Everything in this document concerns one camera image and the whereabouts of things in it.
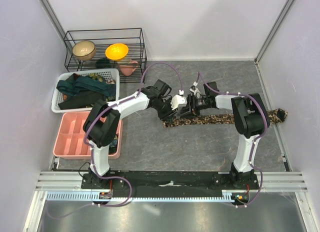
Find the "brown floral tie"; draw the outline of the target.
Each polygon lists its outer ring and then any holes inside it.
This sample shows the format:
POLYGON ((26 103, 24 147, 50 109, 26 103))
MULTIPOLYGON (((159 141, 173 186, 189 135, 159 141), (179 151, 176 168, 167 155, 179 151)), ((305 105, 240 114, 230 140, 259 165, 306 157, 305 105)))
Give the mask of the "brown floral tie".
MULTIPOLYGON (((269 121, 272 124, 279 124, 283 123, 287 116, 288 112, 278 108, 274 110, 267 111, 267 116, 269 121)), ((229 114, 215 114, 215 115, 201 115, 191 119, 187 118, 179 118, 175 119, 171 122, 165 121, 163 122, 163 127, 166 128, 173 128, 178 126, 185 126, 185 125, 229 125, 235 124, 234 115, 229 114)))

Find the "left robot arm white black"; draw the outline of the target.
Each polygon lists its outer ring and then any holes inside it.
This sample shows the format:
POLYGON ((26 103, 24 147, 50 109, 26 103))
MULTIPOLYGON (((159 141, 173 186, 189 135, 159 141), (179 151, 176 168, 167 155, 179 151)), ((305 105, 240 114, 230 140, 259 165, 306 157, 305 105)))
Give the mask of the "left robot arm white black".
POLYGON ((91 109, 84 125, 84 143, 91 151, 90 166, 84 180, 99 189, 106 188, 110 180, 109 147, 116 136, 118 124, 123 118, 138 111, 155 109, 163 122, 175 114, 170 93, 172 88, 158 79, 154 85, 141 87, 138 91, 113 102, 98 100, 91 109))

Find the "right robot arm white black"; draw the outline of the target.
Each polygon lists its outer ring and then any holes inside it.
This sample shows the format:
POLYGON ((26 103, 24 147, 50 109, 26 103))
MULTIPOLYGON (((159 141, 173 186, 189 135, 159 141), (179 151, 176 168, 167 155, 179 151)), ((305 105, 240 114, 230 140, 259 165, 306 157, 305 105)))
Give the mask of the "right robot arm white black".
POLYGON ((213 174, 213 184, 221 189, 256 190, 259 182, 254 169, 254 157, 261 137, 270 126, 267 110, 259 93, 222 93, 215 81, 203 85, 205 95, 197 95, 191 88, 187 104, 180 109, 179 117, 191 119, 201 110, 215 108, 232 111, 234 125, 239 133, 237 154, 228 173, 213 174))

